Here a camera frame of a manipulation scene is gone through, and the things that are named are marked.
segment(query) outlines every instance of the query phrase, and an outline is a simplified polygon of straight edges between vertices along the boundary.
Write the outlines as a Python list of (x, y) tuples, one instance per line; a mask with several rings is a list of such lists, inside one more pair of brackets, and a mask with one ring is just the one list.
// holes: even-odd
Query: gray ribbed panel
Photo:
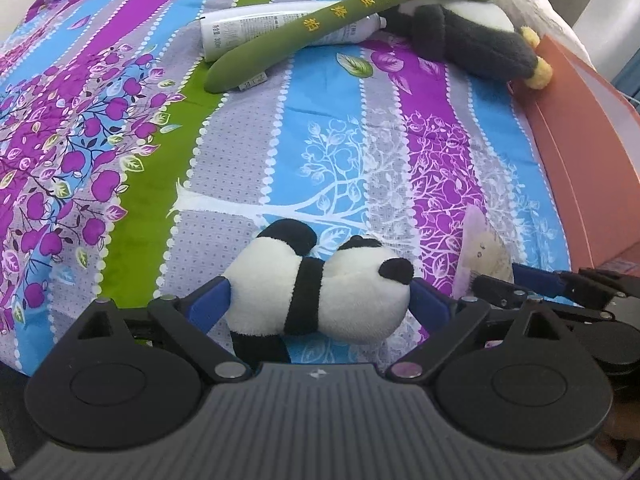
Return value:
[(45, 446), (16, 480), (617, 480), (590, 446), (523, 455), (448, 426), (418, 386), (372, 365), (265, 365), (216, 387), (172, 436), (91, 454)]

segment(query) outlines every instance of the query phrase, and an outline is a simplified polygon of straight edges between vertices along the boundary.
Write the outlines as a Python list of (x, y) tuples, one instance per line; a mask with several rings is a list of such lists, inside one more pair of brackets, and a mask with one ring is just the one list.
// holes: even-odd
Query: panda plush toy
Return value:
[(386, 30), (411, 39), (421, 58), (450, 61), (483, 78), (516, 79), (544, 88), (551, 66), (536, 55), (538, 35), (529, 27), (517, 33), (504, 11), (492, 2), (413, 0), (380, 13)]
[(316, 241), (305, 223), (277, 220), (223, 274), (234, 352), (254, 369), (290, 362), (282, 335), (321, 332), (366, 344), (386, 339), (404, 319), (414, 277), (409, 260), (356, 235), (324, 262), (308, 256)]

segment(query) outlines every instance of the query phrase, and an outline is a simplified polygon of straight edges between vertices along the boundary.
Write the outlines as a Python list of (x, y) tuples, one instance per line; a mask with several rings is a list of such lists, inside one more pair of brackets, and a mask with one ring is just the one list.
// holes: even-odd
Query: bed sheet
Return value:
[[(307, 48), (245, 92), (203, 90), (197, 17), (299, 0), (39, 0), (0, 52), (0, 360), (31, 374), (96, 296), (143, 306), (223, 272), (276, 218), (327, 257), (371, 234), (450, 292), (466, 205), (518, 262), (567, 269), (506, 86), (387, 34)], [(211, 332), (230, 349), (222, 320)], [(290, 338), (294, 361), (385, 367), (427, 336)]]

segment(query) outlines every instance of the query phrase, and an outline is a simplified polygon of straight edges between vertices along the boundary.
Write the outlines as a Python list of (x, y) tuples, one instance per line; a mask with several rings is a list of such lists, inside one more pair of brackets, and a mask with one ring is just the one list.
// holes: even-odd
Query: green massage hammer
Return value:
[(327, 34), (409, 1), (343, 0), (316, 10), (227, 52), (209, 69), (204, 88), (212, 94), (237, 88)]

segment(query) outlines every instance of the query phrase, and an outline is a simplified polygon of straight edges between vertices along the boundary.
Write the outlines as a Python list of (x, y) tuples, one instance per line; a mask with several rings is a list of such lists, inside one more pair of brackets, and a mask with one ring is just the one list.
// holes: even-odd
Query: bed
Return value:
[[(96, 296), (132, 308), (188, 294), (276, 218), (308, 222), (323, 258), (374, 235), (444, 293), (471, 203), (514, 261), (546, 270), (640, 240), (638, 206), (616, 199), (640, 191), (616, 130), (640, 123), (546, 0), (516, 6), (548, 26), (556, 78), (542, 92), (424, 62), (382, 32), (205, 93), (201, 13), (286, 1), (299, 0), (31, 7), (0, 50), (2, 362), (32, 374)], [(380, 345), (287, 343), (296, 362), (384, 368), (429, 329), (408, 314)], [(209, 335), (231, 350), (224, 320)]]

